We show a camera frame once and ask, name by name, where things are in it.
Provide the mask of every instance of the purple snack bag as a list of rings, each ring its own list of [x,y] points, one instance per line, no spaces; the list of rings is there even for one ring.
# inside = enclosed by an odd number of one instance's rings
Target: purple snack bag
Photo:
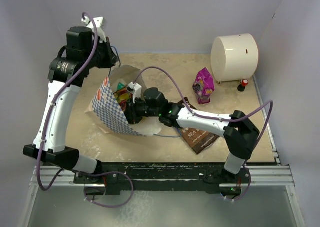
[[[210,96],[215,91],[215,84],[207,68],[198,72],[192,88],[199,104],[210,103]]]

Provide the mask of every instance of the paper bag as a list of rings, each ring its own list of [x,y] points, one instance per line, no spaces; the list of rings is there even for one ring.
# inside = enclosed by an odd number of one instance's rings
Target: paper bag
[[[114,69],[110,77],[105,78],[86,109],[85,113],[105,134],[153,136],[162,130],[163,125],[157,117],[144,117],[138,124],[129,124],[114,96],[119,83],[128,85],[137,78],[139,73],[138,68],[130,65],[122,65]],[[143,94],[147,89],[143,78],[140,76],[136,82],[142,86]]]

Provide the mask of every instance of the wall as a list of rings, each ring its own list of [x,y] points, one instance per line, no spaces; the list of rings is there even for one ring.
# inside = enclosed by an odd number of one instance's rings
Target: wall
[[[210,53],[217,36],[259,40],[282,0],[45,0],[63,37],[83,10],[122,53]]]
[[[310,227],[320,222],[319,13],[320,0],[283,0],[259,42],[256,73],[263,100],[274,100],[274,141]]]
[[[43,0],[0,0],[0,27],[0,223],[16,227],[36,163],[23,146],[39,129],[64,42]]]

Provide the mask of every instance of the beige tabletop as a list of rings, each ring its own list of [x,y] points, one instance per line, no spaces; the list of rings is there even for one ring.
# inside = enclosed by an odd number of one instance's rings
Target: beige tabletop
[[[232,114],[240,110],[248,114],[260,106],[256,88],[252,79],[244,92],[239,92],[238,82],[224,82],[218,85],[211,95],[211,103],[198,104],[192,89],[198,71],[207,67],[212,73],[209,54],[121,54],[123,65],[139,69],[149,66],[161,67],[168,71],[177,82],[185,97],[200,111],[216,114]],[[108,69],[94,68],[85,79],[70,117],[66,145],[79,149],[81,154],[99,159],[102,162],[225,162],[229,154],[226,141],[220,137],[212,147],[196,155],[182,138],[159,136],[140,137],[120,134],[104,134],[85,110],[95,96],[103,80],[108,76]],[[170,102],[179,102],[179,96],[171,80],[156,69],[149,69],[143,74],[147,87],[157,87]],[[263,114],[252,116],[251,121],[262,129]],[[176,136],[177,132],[165,127],[163,135]],[[271,142],[266,132],[255,148],[250,162],[274,162]]]

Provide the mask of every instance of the white canister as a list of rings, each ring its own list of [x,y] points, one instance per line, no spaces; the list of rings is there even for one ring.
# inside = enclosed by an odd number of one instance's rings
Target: white canister
[[[251,78],[258,65],[258,46],[249,33],[215,38],[211,51],[211,68],[218,82]]]

